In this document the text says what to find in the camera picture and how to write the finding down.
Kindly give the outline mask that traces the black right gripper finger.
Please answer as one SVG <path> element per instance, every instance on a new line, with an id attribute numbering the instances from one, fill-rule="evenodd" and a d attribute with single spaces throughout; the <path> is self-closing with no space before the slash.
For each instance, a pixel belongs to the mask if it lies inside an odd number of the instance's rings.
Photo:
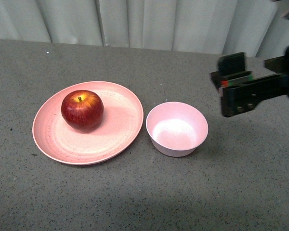
<path id="1" fill-rule="evenodd" d="M 220 88 L 221 111 L 224 117 L 249 112 L 265 100 L 286 95 L 289 77 L 274 74 Z"/>
<path id="2" fill-rule="evenodd" d="M 230 54 L 219 58 L 217 71 L 210 73 L 217 91 L 253 80 L 252 72 L 246 69 L 244 52 Z"/>

